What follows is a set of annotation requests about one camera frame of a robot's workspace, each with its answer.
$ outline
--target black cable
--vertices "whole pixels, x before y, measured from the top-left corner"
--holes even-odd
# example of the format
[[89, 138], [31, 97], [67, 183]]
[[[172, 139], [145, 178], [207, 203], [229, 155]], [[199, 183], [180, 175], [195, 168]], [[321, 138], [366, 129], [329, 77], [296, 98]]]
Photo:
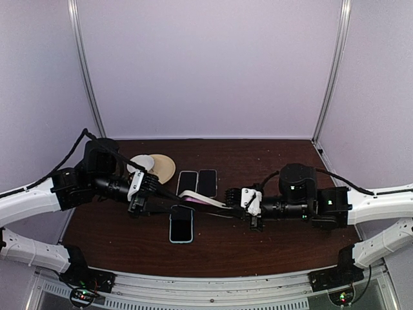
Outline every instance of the black cable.
[[274, 171], [272, 174], [270, 174], [269, 176], [267, 176], [264, 181], [261, 182], [261, 184], [259, 184], [259, 191], [262, 191], [265, 187], [265, 185], [268, 183], [268, 181], [270, 181], [274, 176], [277, 176], [279, 174], [279, 171]]
[[356, 191], [362, 193], [362, 194], [366, 194], [366, 195], [370, 195], [370, 196], [374, 196], [373, 192], [370, 192], [362, 187], [358, 187], [357, 185], [353, 184], [352, 182], [344, 179], [342, 176], [338, 176], [337, 174], [334, 174], [330, 171], [324, 170], [324, 169], [319, 169], [316, 168], [317, 172], [323, 173], [323, 174], [327, 174], [328, 176], [332, 176], [333, 178], [343, 181], [344, 183], [346, 183], [348, 186], [352, 187], [353, 189], [355, 189]]
[[368, 274], [368, 280], [367, 280], [367, 284], [363, 290], [363, 292], [361, 292], [361, 294], [356, 298], [356, 300], [354, 300], [353, 302], [351, 302], [351, 304], [355, 304], [356, 302], [358, 302], [361, 297], [363, 297], [363, 295], [366, 293], [368, 285], [370, 284], [370, 280], [372, 279], [372, 266], [369, 265], [368, 269], [370, 270], [370, 273]]
[[400, 192], [413, 192], [413, 189], [400, 189], [398, 191], [378, 192], [377, 195], [398, 194]]
[[73, 286], [71, 286], [69, 283], [67, 283], [66, 281], [64, 281], [63, 280], [63, 278], [61, 277], [61, 275], [56, 271], [56, 270], [52, 270], [56, 275], [57, 275], [57, 277], [59, 278], [59, 280], [60, 281], [62, 281], [64, 284], [66, 284], [66, 286], [69, 288], [69, 289], [75, 289]]
[[69, 157], [71, 157], [71, 155], [73, 155], [73, 153], [75, 152], [77, 146], [80, 144], [81, 140], [83, 139], [83, 137], [86, 135], [86, 133], [88, 132], [87, 129], [83, 129], [81, 135], [78, 137], [78, 139], [76, 140], [76, 142], [73, 144], [73, 147], [70, 149], [69, 153], [65, 156], [65, 158], [63, 158], [63, 160], [52, 169], [52, 171], [50, 171], [48, 174], [46, 174], [45, 176], [43, 176], [40, 180], [30, 184], [29, 186], [27, 186], [27, 188], [21, 187], [20, 189], [15, 189], [14, 191], [10, 191], [10, 192], [6, 192], [4, 194], [0, 194], [0, 199], [4, 198], [4, 197], [8, 197], [14, 194], [17, 194], [19, 192], [24, 192], [27, 191], [28, 189], [33, 189], [34, 187], [42, 184], [44, 181], [46, 181], [47, 179], [49, 179], [49, 177], [51, 177], [51, 175], [53, 175], [56, 171], [58, 171], [69, 159]]
[[85, 128], [85, 129], [82, 130], [82, 133], [80, 134], [80, 136], [76, 139], [76, 141], [73, 144], [72, 148], [70, 149], [69, 153], [65, 156], [65, 158], [63, 158], [63, 160], [56, 167], [54, 167], [52, 169], [52, 171], [50, 171], [48, 174], [43, 176], [40, 180], [37, 180], [36, 182], [28, 185], [27, 187], [21, 187], [20, 189], [15, 189], [13, 191], [9, 191], [9, 192], [5, 192], [4, 194], [0, 194], [0, 199], [4, 198], [4, 197], [11, 196], [11, 195], [14, 195], [14, 194], [18, 194], [19, 192], [27, 191], [28, 189], [33, 189], [34, 187], [42, 184], [44, 181], [49, 179], [56, 171], [58, 171], [68, 161], [68, 159], [73, 155], [76, 148], [79, 146], [80, 142], [82, 141], [83, 137], [85, 137], [85, 136], [88, 137], [89, 139], [91, 139], [92, 141], [95, 141], [100, 147], [102, 147], [103, 149], [105, 149], [106, 151], [111, 153], [117, 159], [133, 166], [133, 168], [136, 168], [136, 169], [139, 169], [139, 170], [142, 170], [142, 171], [146, 171], [144, 167], [138, 165], [137, 163], [134, 163], [133, 161], [130, 161], [128, 158], [126, 158], [123, 155], [117, 153], [115, 150], [112, 150], [112, 149], [108, 148], [106, 145], [101, 143], [96, 136], [91, 134]]

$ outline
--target phone screen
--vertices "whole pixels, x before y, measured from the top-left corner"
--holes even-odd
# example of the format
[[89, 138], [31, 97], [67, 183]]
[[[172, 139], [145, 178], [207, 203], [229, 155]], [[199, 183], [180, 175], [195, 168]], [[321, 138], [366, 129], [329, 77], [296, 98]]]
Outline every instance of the phone screen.
[[192, 213], [187, 207], [171, 207], [169, 239], [172, 243], [190, 243], [193, 239]]
[[200, 170], [197, 193], [206, 197], [217, 196], [217, 170]]
[[186, 190], [195, 192], [197, 183], [198, 183], [198, 172], [181, 171], [181, 173], [179, 173], [176, 194], [179, 195], [183, 191], [186, 191]]

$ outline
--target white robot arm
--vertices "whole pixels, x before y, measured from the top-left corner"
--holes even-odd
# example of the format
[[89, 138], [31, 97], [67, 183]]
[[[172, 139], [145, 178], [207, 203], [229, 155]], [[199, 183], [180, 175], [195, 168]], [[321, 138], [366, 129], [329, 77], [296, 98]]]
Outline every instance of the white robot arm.
[[[92, 141], [86, 143], [83, 160], [74, 168], [59, 170], [84, 135]], [[77, 207], [91, 202], [95, 195], [129, 204], [132, 216], [148, 213], [146, 201], [150, 195], [171, 193], [160, 187], [156, 176], [118, 154], [118, 149], [115, 141], [97, 139], [84, 130], [69, 155], [51, 173], [33, 184], [0, 193], [0, 259], [45, 267], [76, 287], [95, 289], [98, 284], [98, 290], [110, 292], [114, 274], [88, 268], [79, 248], [38, 242], [5, 226], [36, 214]], [[119, 159], [136, 169], [131, 180], [122, 173], [115, 175]]]
[[[345, 181], [352, 188], [317, 189], [316, 172]], [[263, 187], [279, 175], [280, 196], [266, 197]], [[227, 205], [242, 209], [250, 228], [262, 229], [263, 220], [303, 220], [331, 230], [348, 225], [399, 219], [371, 239], [340, 250], [336, 267], [309, 274], [313, 291], [331, 289], [363, 279], [363, 269], [413, 242], [413, 184], [366, 190], [322, 169], [289, 164], [261, 184], [227, 192]]]

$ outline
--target white plate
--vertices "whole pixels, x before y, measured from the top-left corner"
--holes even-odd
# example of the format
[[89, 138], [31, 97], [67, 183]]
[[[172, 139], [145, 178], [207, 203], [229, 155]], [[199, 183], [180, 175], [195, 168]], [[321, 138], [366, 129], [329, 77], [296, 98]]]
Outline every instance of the white plate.
[[[149, 155], [137, 155], [131, 158], [131, 161], [144, 167], [146, 171], [151, 170], [155, 165], [155, 160]], [[127, 165], [126, 169], [128, 169], [129, 173], [133, 173], [136, 171], [136, 169], [133, 168], [131, 165]]]

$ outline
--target beige plate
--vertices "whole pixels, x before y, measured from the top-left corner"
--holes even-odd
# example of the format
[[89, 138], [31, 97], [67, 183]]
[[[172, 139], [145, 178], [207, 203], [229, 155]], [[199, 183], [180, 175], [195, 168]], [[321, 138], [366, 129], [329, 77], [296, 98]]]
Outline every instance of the beige plate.
[[155, 174], [159, 178], [160, 184], [169, 181], [175, 174], [176, 166], [172, 158], [162, 154], [151, 154], [154, 160], [154, 167], [149, 173]]

